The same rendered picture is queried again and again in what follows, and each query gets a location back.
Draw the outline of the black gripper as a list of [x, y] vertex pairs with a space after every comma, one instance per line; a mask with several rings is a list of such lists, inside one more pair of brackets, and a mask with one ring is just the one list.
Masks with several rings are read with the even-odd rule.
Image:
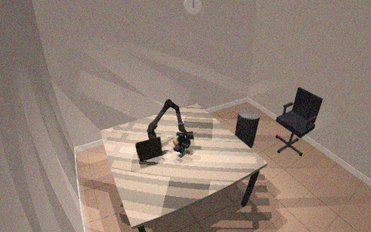
[[175, 151], [177, 151], [177, 152], [182, 152], [182, 148], [183, 148], [183, 150], [185, 149], [184, 147], [181, 147], [181, 144], [182, 143], [184, 143], [184, 142], [187, 142], [187, 141], [190, 141], [190, 139], [185, 139], [184, 141], [180, 141], [179, 139], [178, 139], [178, 147], [177, 146], [175, 146], [175, 147], [173, 147], [173, 150], [175, 150]]

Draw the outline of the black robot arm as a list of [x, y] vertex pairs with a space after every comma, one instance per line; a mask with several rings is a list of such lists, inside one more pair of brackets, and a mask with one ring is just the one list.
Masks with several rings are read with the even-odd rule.
[[[154, 119], [154, 121], [152, 121], [149, 126], [148, 126], [148, 130], [147, 130], [147, 133], [148, 133], [148, 137], [149, 139], [152, 139], [152, 138], [157, 138], [157, 135], [155, 134], [154, 130], [157, 128], [157, 123], [159, 121], [159, 119], [164, 115], [164, 113], [166, 112], [167, 109], [169, 108], [174, 108], [175, 111], [176, 111], [176, 115], [177, 115], [177, 118], [178, 118], [178, 130], [180, 132], [183, 132], [183, 133], [179, 133], [177, 132], [176, 133], [176, 136], [178, 136], [178, 139], [180, 141], [184, 141], [185, 140], [185, 135], [186, 135], [186, 139], [193, 139], [193, 132], [187, 132], [185, 130], [185, 127], [183, 125], [183, 121], [181, 119], [181, 114], [180, 114], [180, 111], [179, 111], [179, 106], [177, 106], [175, 103], [172, 102], [172, 100], [170, 99], [167, 99], [163, 105], [163, 108], [161, 109], [161, 111], [158, 113], [158, 115], [156, 116], [156, 118]], [[187, 134], [186, 134], [187, 133]], [[181, 147], [184, 147], [184, 148], [189, 148], [189, 146], [191, 145], [191, 142], [190, 141], [185, 141], [184, 143], [181, 144]]]

